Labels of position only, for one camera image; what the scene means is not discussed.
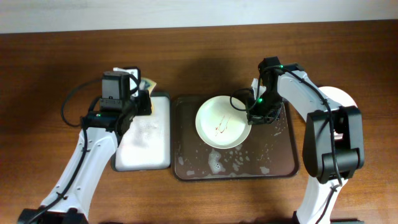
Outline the pale grey plate front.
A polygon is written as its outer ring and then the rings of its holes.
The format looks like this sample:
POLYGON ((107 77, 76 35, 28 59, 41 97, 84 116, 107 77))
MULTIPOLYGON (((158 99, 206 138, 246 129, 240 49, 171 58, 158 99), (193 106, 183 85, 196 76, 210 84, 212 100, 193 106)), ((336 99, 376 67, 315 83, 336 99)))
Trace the pale grey plate front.
POLYGON ((345 91, 332 87, 332 86, 322 86, 319 90, 324 93, 328 98, 341 104, 344 107, 355 106, 358 107, 354 99, 345 91))

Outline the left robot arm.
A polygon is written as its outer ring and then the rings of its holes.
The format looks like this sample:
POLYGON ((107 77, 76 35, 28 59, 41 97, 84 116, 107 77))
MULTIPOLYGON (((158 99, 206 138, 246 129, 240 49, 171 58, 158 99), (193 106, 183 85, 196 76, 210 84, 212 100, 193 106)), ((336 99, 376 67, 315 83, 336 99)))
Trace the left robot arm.
POLYGON ((88 223, 93 194, 136 116, 152 113, 137 67, 114 68, 101 78, 102 94, 80 119, 76 148, 63 174, 39 208, 25 208, 18 223, 88 223))

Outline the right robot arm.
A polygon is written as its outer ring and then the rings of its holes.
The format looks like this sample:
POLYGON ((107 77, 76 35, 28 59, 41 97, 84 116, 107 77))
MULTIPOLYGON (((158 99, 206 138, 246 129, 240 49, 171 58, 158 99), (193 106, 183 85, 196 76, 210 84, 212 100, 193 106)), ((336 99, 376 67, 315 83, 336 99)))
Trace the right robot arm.
POLYGON ((305 120, 303 162, 309 174, 303 201, 293 223, 330 223, 342 188, 364 165, 363 123, 356 106, 332 100, 297 63, 277 57, 259 65, 254 95, 246 104, 249 124, 271 124, 287 100, 305 120))

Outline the green and yellow sponge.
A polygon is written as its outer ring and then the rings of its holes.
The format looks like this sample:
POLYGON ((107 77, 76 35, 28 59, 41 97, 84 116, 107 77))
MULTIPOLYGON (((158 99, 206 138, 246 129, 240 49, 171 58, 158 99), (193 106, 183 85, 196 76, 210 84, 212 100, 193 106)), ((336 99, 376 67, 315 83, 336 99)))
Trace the green and yellow sponge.
POLYGON ((157 83, 151 79, 148 78, 141 78, 141 82, 139 85, 140 90, 147 90, 149 94, 152 93, 154 88, 156 87, 157 83))

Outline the dark brown serving tray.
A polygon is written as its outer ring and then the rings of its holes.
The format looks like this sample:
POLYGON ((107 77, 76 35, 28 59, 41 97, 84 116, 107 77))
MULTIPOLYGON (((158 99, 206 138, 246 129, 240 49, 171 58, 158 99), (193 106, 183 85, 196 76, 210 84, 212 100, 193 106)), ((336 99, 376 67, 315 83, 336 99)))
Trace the dark brown serving tray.
POLYGON ((172 171, 181 181, 271 179, 294 176, 299 159, 289 104, 272 124, 254 125, 235 147, 217 149, 195 128, 204 96, 180 96, 172 103, 172 171))

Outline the white plate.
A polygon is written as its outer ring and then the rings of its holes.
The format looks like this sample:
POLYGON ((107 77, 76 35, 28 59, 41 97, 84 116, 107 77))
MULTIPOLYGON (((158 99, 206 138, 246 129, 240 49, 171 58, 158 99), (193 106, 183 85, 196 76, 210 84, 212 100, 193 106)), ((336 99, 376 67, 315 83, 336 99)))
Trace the white plate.
POLYGON ((209 146, 229 149, 240 145, 251 132, 245 105, 237 98, 215 96, 198 109, 195 128, 199 137, 209 146))

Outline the black tray with soapy foam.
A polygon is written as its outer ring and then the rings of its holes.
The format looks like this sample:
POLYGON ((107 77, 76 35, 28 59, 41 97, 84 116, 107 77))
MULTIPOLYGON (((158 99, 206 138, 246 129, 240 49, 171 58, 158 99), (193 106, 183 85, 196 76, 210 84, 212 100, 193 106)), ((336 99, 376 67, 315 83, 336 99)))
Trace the black tray with soapy foam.
POLYGON ((136 116, 111 158, 116 172, 166 169, 171 164, 171 105, 167 92, 150 97, 152 113, 136 116))

